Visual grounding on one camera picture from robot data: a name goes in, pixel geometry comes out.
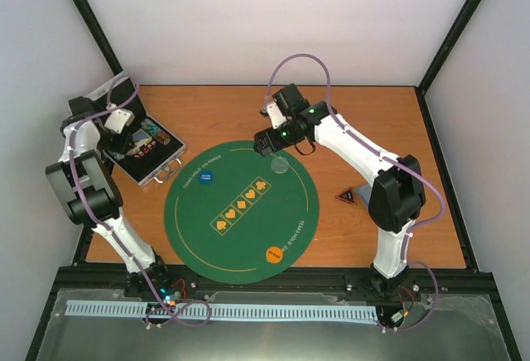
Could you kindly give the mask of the deck of playing cards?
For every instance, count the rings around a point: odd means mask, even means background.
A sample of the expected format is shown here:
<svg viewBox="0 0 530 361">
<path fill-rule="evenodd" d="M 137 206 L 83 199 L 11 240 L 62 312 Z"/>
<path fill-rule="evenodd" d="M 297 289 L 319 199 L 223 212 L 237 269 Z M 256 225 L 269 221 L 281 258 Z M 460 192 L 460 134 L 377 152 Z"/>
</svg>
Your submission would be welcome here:
<svg viewBox="0 0 530 361">
<path fill-rule="evenodd" d="M 369 207 L 369 201 L 371 197 L 372 187 L 368 184 L 357 186 L 354 192 L 359 197 L 360 202 L 367 209 Z"/>
</svg>

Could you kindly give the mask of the poker chips in case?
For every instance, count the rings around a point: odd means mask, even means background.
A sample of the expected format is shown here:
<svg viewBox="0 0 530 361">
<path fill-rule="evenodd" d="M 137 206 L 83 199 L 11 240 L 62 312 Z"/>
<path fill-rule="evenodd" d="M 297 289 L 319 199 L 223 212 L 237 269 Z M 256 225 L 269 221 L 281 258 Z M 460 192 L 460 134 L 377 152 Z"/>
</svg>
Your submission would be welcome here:
<svg viewBox="0 0 530 361">
<path fill-rule="evenodd" d="M 157 144 L 166 146 L 171 137 L 150 118 L 141 121 L 140 128 L 132 134 L 132 147 L 126 151 L 126 156 L 139 159 L 149 153 Z"/>
</svg>

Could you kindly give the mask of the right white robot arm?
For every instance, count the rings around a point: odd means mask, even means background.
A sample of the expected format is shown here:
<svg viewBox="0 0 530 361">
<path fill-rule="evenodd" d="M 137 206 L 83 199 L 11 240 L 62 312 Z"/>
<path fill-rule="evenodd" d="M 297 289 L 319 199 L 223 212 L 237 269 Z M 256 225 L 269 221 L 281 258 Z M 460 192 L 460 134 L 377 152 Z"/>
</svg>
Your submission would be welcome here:
<svg viewBox="0 0 530 361">
<path fill-rule="evenodd" d="M 326 101 L 310 103 L 294 84 L 277 91 L 260 113 L 271 126 L 253 137 L 258 154 L 268 156 L 307 140 L 334 152 L 365 179 L 369 216 L 378 228 L 372 286 L 381 294 L 393 290 L 404 278 L 412 226 L 426 203 L 418 160 L 379 147 Z"/>
</svg>

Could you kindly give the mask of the orange big blind button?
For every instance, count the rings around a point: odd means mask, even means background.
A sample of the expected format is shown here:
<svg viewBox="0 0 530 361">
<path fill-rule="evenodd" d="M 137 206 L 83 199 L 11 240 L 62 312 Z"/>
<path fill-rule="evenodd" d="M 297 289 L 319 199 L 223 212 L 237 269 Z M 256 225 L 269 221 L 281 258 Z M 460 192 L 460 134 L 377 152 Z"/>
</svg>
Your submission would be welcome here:
<svg viewBox="0 0 530 361">
<path fill-rule="evenodd" d="M 272 246 L 267 249 L 265 257 L 267 262 L 271 264 L 278 264 L 283 259 L 283 251 L 277 246 Z"/>
</svg>

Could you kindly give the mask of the black triangular card piece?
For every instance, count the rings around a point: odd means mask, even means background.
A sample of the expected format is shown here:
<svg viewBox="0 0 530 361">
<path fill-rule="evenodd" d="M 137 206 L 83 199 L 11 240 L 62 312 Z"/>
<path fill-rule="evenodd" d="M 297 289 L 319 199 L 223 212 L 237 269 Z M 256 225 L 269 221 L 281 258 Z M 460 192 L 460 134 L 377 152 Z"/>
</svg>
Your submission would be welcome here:
<svg viewBox="0 0 530 361">
<path fill-rule="evenodd" d="M 337 200 L 345 202 L 348 205 L 355 205 L 355 193 L 354 188 L 349 187 L 341 191 L 336 197 Z"/>
</svg>

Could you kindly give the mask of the round green poker mat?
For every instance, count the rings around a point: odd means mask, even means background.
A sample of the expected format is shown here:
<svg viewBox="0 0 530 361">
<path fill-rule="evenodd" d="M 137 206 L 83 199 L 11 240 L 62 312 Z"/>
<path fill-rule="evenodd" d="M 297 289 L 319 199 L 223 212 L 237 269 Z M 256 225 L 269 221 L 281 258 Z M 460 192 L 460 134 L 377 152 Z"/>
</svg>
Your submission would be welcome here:
<svg viewBox="0 0 530 361">
<path fill-rule="evenodd" d="M 284 174 L 271 161 L 289 161 Z M 209 185 L 202 171 L 214 172 Z M 310 246 L 320 205 L 309 171 L 293 155 L 260 156 L 250 141 L 219 144 L 188 161 L 169 189 L 164 225 L 176 255 L 202 277 L 226 284 L 249 284 L 276 276 Z M 278 264 L 266 251 L 283 251 Z"/>
</svg>

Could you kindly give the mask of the clear round dealer button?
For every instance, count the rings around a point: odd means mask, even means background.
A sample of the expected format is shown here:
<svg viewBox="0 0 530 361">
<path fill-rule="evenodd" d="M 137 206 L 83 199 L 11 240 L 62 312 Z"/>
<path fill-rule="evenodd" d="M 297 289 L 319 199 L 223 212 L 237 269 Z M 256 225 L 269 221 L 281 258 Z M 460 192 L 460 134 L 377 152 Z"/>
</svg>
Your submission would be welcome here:
<svg viewBox="0 0 530 361">
<path fill-rule="evenodd" d="M 284 174 L 289 170 L 289 161 L 282 156 L 275 156 L 271 161 L 271 169 L 274 173 Z"/>
</svg>

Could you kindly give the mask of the blue small blind button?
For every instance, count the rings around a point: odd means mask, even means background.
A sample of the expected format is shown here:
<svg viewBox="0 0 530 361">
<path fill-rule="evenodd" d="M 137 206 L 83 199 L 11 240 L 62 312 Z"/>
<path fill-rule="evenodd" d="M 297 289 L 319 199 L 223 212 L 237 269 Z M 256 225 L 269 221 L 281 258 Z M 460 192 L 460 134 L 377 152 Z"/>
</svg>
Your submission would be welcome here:
<svg viewBox="0 0 530 361">
<path fill-rule="evenodd" d="M 214 180 L 214 172 L 211 170 L 202 171 L 199 175 L 199 183 L 209 185 Z"/>
</svg>

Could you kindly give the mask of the aluminium poker case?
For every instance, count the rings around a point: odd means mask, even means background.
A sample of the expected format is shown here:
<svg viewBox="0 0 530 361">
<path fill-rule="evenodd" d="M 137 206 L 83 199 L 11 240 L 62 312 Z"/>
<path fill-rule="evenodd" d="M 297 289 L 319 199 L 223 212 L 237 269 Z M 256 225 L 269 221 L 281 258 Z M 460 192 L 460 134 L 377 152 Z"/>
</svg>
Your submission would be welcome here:
<svg viewBox="0 0 530 361">
<path fill-rule="evenodd" d="M 120 72 L 108 80 L 96 90 L 88 94 L 88 98 L 94 103 L 96 111 L 103 111 L 107 107 L 115 107 L 125 101 L 135 90 L 133 82 L 125 72 Z M 131 102 L 123 107 L 134 113 L 134 120 L 126 127 L 132 134 L 140 128 L 144 118 L 150 118 L 162 129 L 169 133 L 171 141 L 168 145 L 157 144 L 149 153 L 136 159 L 132 156 L 119 155 L 116 153 L 103 152 L 105 157 L 113 164 L 120 167 L 138 185 L 144 186 L 150 181 L 163 183 L 167 178 L 174 175 L 178 169 L 171 169 L 170 165 L 178 163 L 179 157 L 186 150 L 185 143 L 174 135 L 169 129 L 159 123 L 145 108 L 143 101 L 136 96 Z"/>
</svg>

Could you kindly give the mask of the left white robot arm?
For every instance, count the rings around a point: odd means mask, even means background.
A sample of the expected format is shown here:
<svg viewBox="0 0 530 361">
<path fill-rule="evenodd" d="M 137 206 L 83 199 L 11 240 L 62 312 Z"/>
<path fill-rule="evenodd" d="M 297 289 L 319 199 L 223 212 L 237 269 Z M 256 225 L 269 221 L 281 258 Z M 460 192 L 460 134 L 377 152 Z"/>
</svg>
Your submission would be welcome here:
<svg viewBox="0 0 530 361">
<path fill-rule="evenodd" d="M 172 276 L 153 248 L 143 241 L 123 212 L 123 197 L 104 165 L 136 159 L 134 152 L 150 151 L 156 142 L 133 126 L 131 111 L 115 104 L 97 110 L 86 97 L 69 101 L 71 116 L 63 121 L 65 145 L 58 162 L 45 169 L 46 178 L 65 213 L 102 236 L 125 262 L 129 276 L 141 277 L 153 296 L 164 296 Z"/>
</svg>

